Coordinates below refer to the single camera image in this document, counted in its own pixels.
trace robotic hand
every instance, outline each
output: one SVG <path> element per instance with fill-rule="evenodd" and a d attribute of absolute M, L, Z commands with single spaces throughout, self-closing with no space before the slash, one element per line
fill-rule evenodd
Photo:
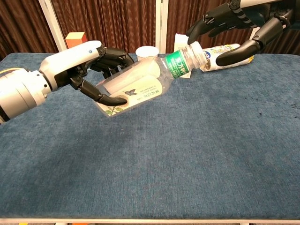
<path fill-rule="evenodd" d="M 207 12 L 186 33 L 188 44 L 210 31 L 209 37 L 231 29 L 261 27 L 240 47 L 217 57 L 219 66 L 243 61 L 262 50 L 287 29 L 300 30 L 300 0 L 230 0 Z"/>
<path fill-rule="evenodd" d="M 118 72 L 118 67 L 124 69 L 133 63 L 123 50 L 89 41 L 45 58 L 39 70 L 16 69 L 0 77 L 0 124 L 44 103 L 48 93 L 68 84 L 96 102 L 123 105 L 125 99 L 100 93 L 83 77 L 91 68 L 107 78 Z"/>

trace white bottle cap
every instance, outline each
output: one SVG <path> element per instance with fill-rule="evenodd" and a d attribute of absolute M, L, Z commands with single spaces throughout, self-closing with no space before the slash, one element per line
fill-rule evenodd
<path fill-rule="evenodd" d="M 191 43 L 190 46 L 193 50 L 194 55 L 197 57 L 200 66 L 205 65 L 207 63 L 207 60 L 199 42 L 195 41 L 194 43 Z"/>

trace orange block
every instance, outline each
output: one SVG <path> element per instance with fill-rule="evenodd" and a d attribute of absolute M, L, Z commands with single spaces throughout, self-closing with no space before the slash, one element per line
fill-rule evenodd
<path fill-rule="evenodd" d="M 85 32 L 70 32 L 65 40 L 68 48 L 87 42 Z"/>

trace plastic bottle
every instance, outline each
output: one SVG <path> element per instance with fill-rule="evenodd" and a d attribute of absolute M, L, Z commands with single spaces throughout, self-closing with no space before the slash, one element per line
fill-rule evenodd
<path fill-rule="evenodd" d="M 165 58 L 147 57 L 96 86 L 111 97 L 125 98 L 126 104 L 116 107 L 96 104 L 108 117 L 119 115 L 166 93 L 174 79 L 206 63 L 205 54 L 198 42 Z"/>
<path fill-rule="evenodd" d="M 237 66 L 241 66 L 241 65 L 245 65 L 250 63 L 253 60 L 253 56 L 243 60 L 241 62 L 238 63 L 234 63 L 228 66 L 224 66 L 224 67 L 220 67 L 216 64 L 216 59 L 219 55 L 230 51 L 232 49 L 235 49 L 237 47 L 239 47 L 239 44 L 230 44 L 230 45 L 220 45 L 220 46 L 216 46 L 213 48 L 204 48 L 203 51 L 205 53 L 205 57 L 207 59 L 207 63 L 205 65 L 200 66 L 200 69 L 203 72 L 207 72 L 207 71 L 212 71 L 212 70 L 218 70 L 218 69 L 225 69 L 225 68 L 231 68 L 231 67 L 237 67 Z"/>

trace brown curtain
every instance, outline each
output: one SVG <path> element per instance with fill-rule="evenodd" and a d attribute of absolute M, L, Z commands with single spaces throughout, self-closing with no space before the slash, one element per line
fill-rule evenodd
<path fill-rule="evenodd" d="M 37 0 L 0 0 L 0 60 L 10 53 L 56 53 Z"/>
<path fill-rule="evenodd" d="M 185 34 L 188 28 L 201 19 L 206 12 L 225 2 L 228 0 L 169 0 L 166 52 L 173 52 L 176 33 Z M 251 32 L 252 29 L 233 29 L 214 38 L 208 37 L 208 34 L 201 35 L 198 41 L 203 48 L 233 43 L 242 44 L 249 39 Z"/>
<path fill-rule="evenodd" d="M 86 32 L 87 40 L 134 53 L 155 45 L 155 0 L 52 0 L 64 37 Z"/>
<path fill-rule="evenodd" d="M 169 0 L 166 52 L 173 52 L 176 33 L 185 34 L 188 28 L 206 12 L 225 2 L 229 0 Z M 233 29 L 214 38 L 209 38 L 208 34 L 202 35 L 198 41 L 203 48 L 233 43 L 241 45 L 250 38 L 251 32 L 252 29 Z M 289 30 L 270 43 L 262 52 L 299 55 L 299 40 L 300 31 Z"/>
<path fill-rule="evenodd" d="M 300 55 L 300 30 L 288 30 L 271 42 L 262 53 Z"/>

